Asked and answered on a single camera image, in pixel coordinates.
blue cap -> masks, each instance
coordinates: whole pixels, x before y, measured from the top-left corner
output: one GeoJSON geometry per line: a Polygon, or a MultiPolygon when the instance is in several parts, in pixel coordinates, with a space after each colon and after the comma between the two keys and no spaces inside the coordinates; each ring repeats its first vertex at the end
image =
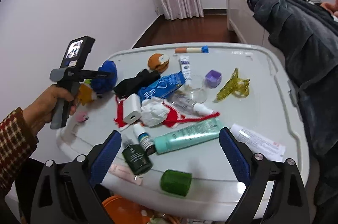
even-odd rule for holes
{"type": "Polygon", "coordinates": [[[207,45],[202,47],[202,53],[209,53],[209,48],[207,45]]]}
{"type": "Polygon", "coordinates": [[[156,152],[158,154],[166,153],[169,151],[168,146],[167,146],[167,139],[165,135],[155,137],[154,142],[155,142],[156,152]]]}

purple cup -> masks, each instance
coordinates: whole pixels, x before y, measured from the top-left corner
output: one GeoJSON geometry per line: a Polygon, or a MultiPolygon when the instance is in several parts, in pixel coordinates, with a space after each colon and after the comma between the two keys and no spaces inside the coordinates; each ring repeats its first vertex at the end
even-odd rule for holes
{"type": "Polygon", "coordinates": [[[215,88],[222,80],[222,74],[216,70],[210,70],[206,75],[206,81],[208,86],[215,88]]]}

red plaid shirt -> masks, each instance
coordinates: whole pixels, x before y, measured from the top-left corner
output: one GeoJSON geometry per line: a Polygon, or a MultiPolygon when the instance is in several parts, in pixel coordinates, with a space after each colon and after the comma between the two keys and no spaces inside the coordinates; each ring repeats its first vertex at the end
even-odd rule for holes
{"type": "Polygon", "coordinates": [[[8,194],[22,164],[36,148],[37,139],[23,119],[21,108],[17,108],[0,123],[0,196],[8,194]]]}

blue plush toy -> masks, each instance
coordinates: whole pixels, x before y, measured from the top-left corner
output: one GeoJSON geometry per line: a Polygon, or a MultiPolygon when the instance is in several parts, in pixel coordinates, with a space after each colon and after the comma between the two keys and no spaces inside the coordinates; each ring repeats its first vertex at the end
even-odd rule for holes
{"type": "Polygon", "coordinates": [[[105,92],[112,91],[117,81],[116,65],[113,61],[105,61],[99,71],[106,71],[114,73],[112,79],[93,79],[90,82],[92,89],[97,94],[104,94],[105,92]]]}

mint green tube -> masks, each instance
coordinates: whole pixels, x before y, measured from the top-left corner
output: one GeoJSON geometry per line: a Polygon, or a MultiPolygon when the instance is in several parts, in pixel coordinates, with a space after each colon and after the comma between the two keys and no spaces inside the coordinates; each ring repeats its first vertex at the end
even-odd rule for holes
{"type": "Polygon", "coordinates": [[[154,139],[156,152],[167,153],[216,139],[222,128],[221,122],[216,117],[158,136],[154,139]]]}

